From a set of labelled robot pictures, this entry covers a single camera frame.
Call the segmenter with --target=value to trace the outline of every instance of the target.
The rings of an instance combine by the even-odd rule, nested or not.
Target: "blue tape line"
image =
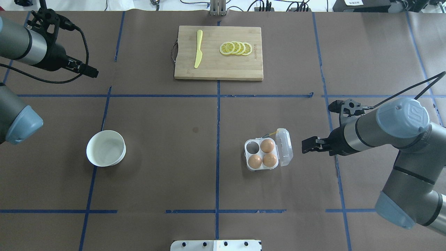
[[[214,209],[166,210],[165,213],[215,213]],[[219,209],[218,213],[283,213],[286,209]]]
[[[194,95],[194,94],[113,94],[111,97],[120,98],[216,98],[217,95]]]
[[[86,213],[72,209],[0,209],[0,213]],[[90,210],[90,213],[118,213],[118,210]]]
[[[324,71],[322,70],[322,56],[321,56],[321,48],[319,46],[318,28],[316,26],[316,16],[314,15],[314,12],[312,12],[311,14],[313,15],[314,36],[316,38],[316,47],[318,50],[319,69],[321,71],[322,84],[323,84],[323,88],[324,88],[324,97],[325,97],[325,104],[326,104],[326,109],[327,109],[327,114],[328,114],[328,123],[330,125],[330,131],[332,131],[333,125],[331,123],[330,111],[328,110],[327,86],[325,83]]]
[[[44,98],[105,98],[106,94],[19,94],[19,97],[44,97]]]
[[[222,209],[219,213],[283,213],[286,209]]]
[[[351,240],[350,240],[350,230],[348,229],[348,221],[347,221],[347,213],[345,211],[345,199],[344,199],[344,190],[342,187],[342,180],[341,180],[341,171],[339,169],[339,161],[338,156],[335,155],[335,165],[336,165],[336,171],[338,172],[338,186],[339,186],[339,195],[341,196],[341,207],[342,207],[342,216],[344,219],[344,228],[345,228],[345,236],[347,238],[347,248],[349,251],[351,251]]]
[[[214,209],[166,210],[165,213],[215,213]]]
[[[304,95],[253,95],[253,94],[236,94],[236,95],[221,95],[222,98],[311,98],[314,92]]]
[[[102,118],[101,131],[104,130],[104,124],[105,124],[105,119],[107,118],[108,103],[110,101],[110,93],[111,92],[112,92],[112,87],[110,86],[110,88],[108,88],[107,101],[105,102],[104,117]],[[88,193],[88,200],[87,200],[87,211],[85,212],[84,224],[82,227],[81,240],[80,240],[80,244],[79,244],[79,251],[82,251],[83,243],[85,240],[85,232],[87,231],[88,215],[90,213],[91,198],[93,196],[93,188],[95,187],[95,178],[96,178],[97,170],[98,170],[98,167],[95,166],[93,168],[93,175],[91,176],[90,191]]]
[[[85,210],[51,209],[2,209],[0,213],[85,213]]]
[[[359,209],[326,209],[326,213],[375,213],[376,210],[374,208],[359,208]]]
[[[252,95],[252,94],[240,94],[240,95],[220,95],[220,98],[311,98],[314,93],[310,94],[297,94],[297,95]],[[104,98],[106,94],[19,94],[19,97],[64,97],[64,98]],[[207,94],[111,94],[110,97],[117,98],[217,98],[217,95]]]
[[[327,97],[327,98],[388,98],[392,95],[321,95],[321,97]],[[399,95],[398,97],[409,97],[414,98],[415,95]]]
[[[421,69],[423,70],[424,78],[428,79],[427,74],[426,74],[426,69],[424,68],[423,61],[421,60],[420,52],[418,51],[417,43],[415,42],[415,37],[413,35],[412,25],[410,23],[410,18],[409,18],[409,13],[408,12],[406,12],[406,19],[407,19],[407,25],[409,26],[410,37],[412,39],[413,46],[415,47],[415,52],[417,53],[417,57],[418,57],[418,61],[420,62]],[[441,117],[440,112],[438,110],[437,102],[435,101],[435,98],[433,97],[434,96],[434,92],[432,91],[432,88],[429,89],[429,93],[430,93],[430,96],[432,98],[432,103],[435,106],[435,112],[437,113],[438,121],[440,122],[440,125],[443,126],[443,120],[442,120],[442,117]]]
[[[79,251],[82,251],[83,243],[84,243],[84,240],[85,240],[85,232],[87,231],[88,215],[89,215],[89,211],[90,211],[91,197],[93,196],[93,188],[95,186],[95,178],[96,178],[96,171],[97,171],[97,169],[98,169],[97,166],[95,166],[93,168],[93,175],[91,176],[90,191],[88,193],[87,209],[86,209],[86,212],[85,212],[84,224],[83,224],[83,227],[82,227],[82,234],[81,234],[81,240],[80,240],[80,244],[79,244]]]
[[[30,16],[31,16],[31,12],[28,11],[28,14],[26,15],[25,23],[23,23],[23,27],[28,26],[28,20],[29,20],[29,17],[30,17]]]
[[[215,239],[219,239],[219,210],[220,210],[220,80],[217,80],[217,145],[215,163]]]
[[[90,210],[89,213],[118,213],[118,210]]]
[[[112,87],[110,86],[110,88],[108,89],[108,93],[107,93],[107,101],[105,102],[104,117],[102,118],[101,131],[104,130],[104,124],[105,124],[105,119],[107,118],[108,103],[110,101],[110,93],[111,92],[112,92]]]
[[[319,45],[318,28],[316,25],[316,16],[314,15],[314,12],[312,12],[311,14],[313,15],[314,36],[316,38],[316,47],[318,50],[319,66],[320,66],[321,78],[322,78],[322,83],[323,83],[323,88],[324,88],[324,99],[325,99],[325,105],[326,105],[326,109],[327,109],[328,123],[330,126],[330,131],[332,131],[333,125],[331,123],[330,111],[328,110],[328,97],[327,97],[328,93],[327,93],[324,72],[322,70],[322,55],[321,55],[321,48]],[[335,160],[336,160],[336,171],[338,172],[338,187],[339,187],[339,194],[341,197],[341,206],[342,206],[342,209],[345,209],[344,192],[343,192],[342,181],[341,181],[341,172],[339,170],[339,162],[338,162],[338,157],[336,155],[335,155]],[[351,251],[350,231],[348,229],[347,213],[345,213],[345,212],[343,212],[343,219],[344,219],[345,236],[347,239],[347,248],[348,248],[348,251]]]
[[[122,27],[124,26],[125,11],[122,12],[121,26],[119,27],[118,42],[116,44],[115,62],[118,60],[119,44],[121,43]]]

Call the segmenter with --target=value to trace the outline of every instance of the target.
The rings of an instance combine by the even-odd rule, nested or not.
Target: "container lid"
[[[293,148],[291,147],[291,138],[285,128],[278,128],[276,133],[276,145],[279,153],[280,166],[286,166],[293,159]]]

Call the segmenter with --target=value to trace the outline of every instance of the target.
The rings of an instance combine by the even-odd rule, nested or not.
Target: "brown egg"
[[[262,143],[260,144],[260,149],[262,149],[264,153],[272,152],[274,150],[274,141],[272,141],[271,139],[262,141]]]
[[[273,167],[277,163],[277,157],[272,153],[267,153],[263,156],[263,164],[267,167]]]
[[[257,154],[251,155],[251,157],[248,159],[248,165],[254,169],[257,169],[262,165],[262,158]]]

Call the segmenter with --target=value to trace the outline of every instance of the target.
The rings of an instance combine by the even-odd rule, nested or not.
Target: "white bowl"
[[[109,167],[119,163],[125,155],[124,138],[112,130],[96,133],[87,144],[87,158],[97,167]]]

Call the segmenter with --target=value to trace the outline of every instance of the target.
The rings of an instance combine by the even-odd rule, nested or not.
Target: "wooden cutting board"
[[[203,57],[194,68],[197,52],[197,30],[203,31]],[[248,56],[222,55],[224,42],[248,42],[253,51]],[[178,55],[175,63],[176,79],[263,80],[262,32],[260,27],[180,26]]]

